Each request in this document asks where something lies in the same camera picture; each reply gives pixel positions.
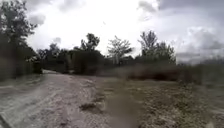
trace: cloud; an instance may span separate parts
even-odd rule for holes
[[[138,6],[139,6],[139,8],[142,8],[144,11],[147,11],[147,12],[157,11],[157,8],[155,6],[153,6],[153,3],[150,3],[145,0],[139,1]]]
[[[28,16],[29,21],[32,24],[42,25],[46,19],[46,16],[43,14],[33,14]]]
[[[61,11],[68,11],[70,9],[73,9],[74,7],[81,6],[83,4],[83,1],[84,0],[63,0],[63,2],[58,5],[58,8]]]
[[[160,0],[160,9],[185,8],[185,7],[222,7],[223,0]]]
[[[224,53],[224,41],[212,28],[191,27],[182,45],[184,49],[177,52],[179,61],[201,61],[220,56]]]

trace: grass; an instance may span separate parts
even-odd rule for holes
[[[96,101],[105,102],[109,114],[135,119],[136,127],[204,128],[209,121],[192,86],[105,78],[99,83]]]

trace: gravel path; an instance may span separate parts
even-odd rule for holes
[[[12,128],[108,128],[106,115],[83,112],[91,80],[62,74],[12,80],[0,86],[0,114]]]

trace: vegetation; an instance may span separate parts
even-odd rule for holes
[[[37,27],[29,23],[25,2],[3,1],[0,6],[0,62],[2,79],[17,77],[27,73],[40,73],[41,65],[45,69],[62,73],[73,71],[75,74],[118,76],[127,79],[155,79],[201,84],[205,79],[214,80],[214,76],[204,74],[221,68],[220,61],[208,61],[192,66],[177,64],[174,48],[165,42],[159,42],[153,31],[142,32],[141,54],[127,56],[134,48],[128,40],[115,36],[108,46],[109,56],[103,56],[96,47],[100,38],[92,33],[87,40],[81,40],[80,47],[71,50],[60,49],[52,43],[48,49],[39,49],[37,53],[27,45],[26,38]]]
[[[27,20],[25,2],[0,3],[0,79],[14,78],[33,72],[34,50],[26,38],[37,27]]]
[[[115,36],[115,39],[110,40],[109,45],[108,52],[113,60],[113,64],[115,65],[121,65],[122,60],[124,60],[124,56],[133,50],[130,48],[131,44],[127,40],[121,40],[117,36]]]

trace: sky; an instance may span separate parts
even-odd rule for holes
[[[72,49],[94,33],[101,40],[97,49],[107,54],[116,35],[129,40],[137,55],[141,32],[153,30],[179,60],[222,56],[223,6],[224,0],[27,0],[28,18],[39,25],[28,44]]]

